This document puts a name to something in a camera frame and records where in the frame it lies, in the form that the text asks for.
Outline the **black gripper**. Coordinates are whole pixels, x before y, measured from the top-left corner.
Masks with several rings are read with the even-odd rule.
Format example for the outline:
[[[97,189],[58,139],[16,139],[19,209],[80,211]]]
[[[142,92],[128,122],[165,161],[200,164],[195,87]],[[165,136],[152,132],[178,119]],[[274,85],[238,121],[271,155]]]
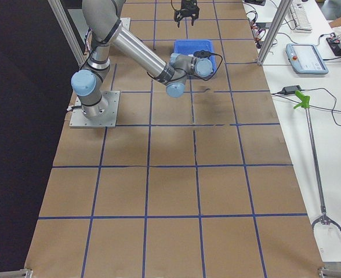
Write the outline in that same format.
[[[180,9],[174,9],[174,21],[177,23],[177,27],[180,27],[180,22],[186,18],[191,18],[191,25],[199,19],[199,7],[197,1],[181,1]]]

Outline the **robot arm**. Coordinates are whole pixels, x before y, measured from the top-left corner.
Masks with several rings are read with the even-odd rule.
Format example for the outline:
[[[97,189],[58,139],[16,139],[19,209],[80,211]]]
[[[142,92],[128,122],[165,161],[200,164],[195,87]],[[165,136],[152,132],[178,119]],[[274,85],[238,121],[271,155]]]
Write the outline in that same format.
[[[153,80],[165,85],[166,93],[171,97],[184,93],[188,76],[207,81],[213,74],[212,62],[201,54],[173,53],[169,62],[162,60],[124,27],[120,18],[123,5],[123,1],[82,3],[84,18],[92,32],[91,51],[80,70],[72,76],[71,85],[87,119],[104,115],[109,106],[100,88],[110,70],[110,46],[137,62]]]
[[[199,7],[197,4],[197,0],[181,0],[180,9],[175,9],[173,3],[171,6],[174,10],[174,21],[177,22],[177,27],[180,26],[180,22],[186,18],[191,18],[191,25],[194,25],[194,22],[199,18]]]

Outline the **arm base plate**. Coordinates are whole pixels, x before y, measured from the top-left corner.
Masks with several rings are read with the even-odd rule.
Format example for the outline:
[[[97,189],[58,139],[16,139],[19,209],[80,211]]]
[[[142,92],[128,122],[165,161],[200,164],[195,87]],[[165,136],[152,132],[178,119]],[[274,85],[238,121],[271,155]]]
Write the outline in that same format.
[[[101,101],[92,107],[81,104],[77,98],[70,118],[72,128],[115,128],[117,123],[120,91],[103,91]]]
[[[122,21],[123,27],[126,28],[127,30],[129,30],[131,18],[130,17],[121,17],[121,21]]]

